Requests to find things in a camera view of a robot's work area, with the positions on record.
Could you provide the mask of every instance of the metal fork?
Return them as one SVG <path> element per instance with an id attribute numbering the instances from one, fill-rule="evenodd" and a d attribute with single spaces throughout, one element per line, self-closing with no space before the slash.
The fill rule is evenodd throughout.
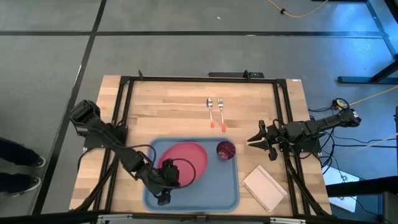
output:
<path id="1" fill-rule="evenodd" d="M 218 107 L 220 108 L 221 111 L 221 130 L 222 132 L 225 132 L 226 128 L 225 128 L 224 115 L 223 115 L 224 101 L 221 97 L 218 98 Z"/>
<path id="2" fill-rule="evenodd" d="M 211 114 L 211 107 L 213 106 L 213 100 L 210 97 L 207 98 L 206 105 L 210 111 L 210 127 L 214 128 L 213 115 Z"/>

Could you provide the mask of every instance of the yellow cable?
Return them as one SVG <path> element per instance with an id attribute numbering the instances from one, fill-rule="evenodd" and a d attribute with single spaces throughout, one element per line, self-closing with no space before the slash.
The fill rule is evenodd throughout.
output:
<path id="1" fill-rule="evenodd" d="M 277 9 L 279 9 L 280 11 L 282 10 L 279 6 L 277 6 L 277 4 L 275 4 L 275 3 L 273 3 L 271 0 L 267 0 L 269 3 L 271 3 L 271 4 L 273 4 Z M 314 9 L 314 10 L 312 10 L 311 12 L 309 12 L 309 13 L 307 13 L 307 14 L 304 14 L 304 15 L 301 15 L 301 16 L 294 16 L 294 15 L 291 15 L 291 14 L 289 14 L 289 13 L 287 13 L 286 11 L 284 11 L 284 14 L 286 14 L 286 15 L 288 15 L 288 16 L 290 16 L 290 17 L 293 17 L 293 18 L 301 18 L 301 17 L 305 17 L 305 16 L 308 16 L 308 15 L 311 15 L 311 14 L 313 14 L 314 12 L 316 12 L 318 9 L 320 9 L 324 4 L 326 4 L 327 2 L 328 2 L 329 0 L 325 0 L 322 4 L 320 4 L 316 9 Z"/>
<path id="2" fill-rule="evenodd" d="M 374 95 L 371 95 L 371 96 L 368 96 L 368 97 L 366 97 L 366 98 L 364 98 L 364 99 L 362 99 L 362 100 L 358 100 L 358 101 L 355 101 L 354 103 L 350 103 L 349 105 L 351 106 L 351 105 L 355 105 L 355 104 L 357 104 L 357 103 L 360 103 L 360 102 L 363 102 L 363 101 L 365 101 L 365 100 L 368 100 L 368 99 L 370 99 L 370 98 L 372 98 L 372 97 L 375 97 L 375 96 L 378 96 L 378 95 L 381 95 L 381 94 L 383 94 L 383 93 L 387 93 L 387 92 L 389 92 L 389 91 L 392 91 L 392 90 L 395 90 L 396 88 L 398 88 L 398 85 L 397 86 L 394 86 L 394 87 L 392 87 L 392 88 L 390 88 L 390 89 L 388 89 L 388 90 L 386 90 L 386 91 L 382 91 L 382 92 L 380 92 L 380 93 L 376 93 L 376 94 L 374 94 Z M 341 101 L 338 101 L 337 102 L 340 106 L 346 106 L 344 103 L 342 103 Z"/>

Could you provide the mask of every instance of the blue tray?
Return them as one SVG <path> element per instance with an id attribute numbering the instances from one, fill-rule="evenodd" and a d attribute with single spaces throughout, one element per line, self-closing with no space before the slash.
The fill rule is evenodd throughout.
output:
<path id="1" fill-rule="evenodd" d="M 159 206 L 157 199 L 144 190 L 144 205 L 153 212 L 230 212 L 239 204 L 239 179 L 236 156 L 228 161 L 217 157 L 216 147 L 228 138 L 157 138 L 150 144 L 155 148 L 159 162 L 162 154 L 171 146 L 181 142 L 195 142 L 206 149 L 208 165 L 205 173 L 191 186 L 172 190 L 171 202 Z M 153 152 L 148 150 L 148 157 L 153 159 Z"/>

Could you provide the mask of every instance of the orange handle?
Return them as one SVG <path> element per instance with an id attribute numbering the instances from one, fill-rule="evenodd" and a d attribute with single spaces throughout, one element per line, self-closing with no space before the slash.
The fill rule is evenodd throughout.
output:
<path id="1" fill-rule="evenodd" d="M 221 124 L 221 130 L 222 130 L 222 132 L 225 132 L 225 131 L 226 131 L 224 122 L 222 122 L 222 124 Z"/>

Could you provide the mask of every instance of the jeans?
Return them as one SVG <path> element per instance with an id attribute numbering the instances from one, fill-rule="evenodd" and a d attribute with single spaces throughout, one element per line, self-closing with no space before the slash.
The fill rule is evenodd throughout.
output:
<path id="1" fill-rule="evenodd" d="M 13 162 L 20 166 L 31 166 L 38 159 L 39 155 L 31 149 L 0 138 L 0 158 Z M 26 174 L 7 174 L 0 172 L 0 192 L 13 194 L 27 190 L 30 186 L 31 176 Z"/>

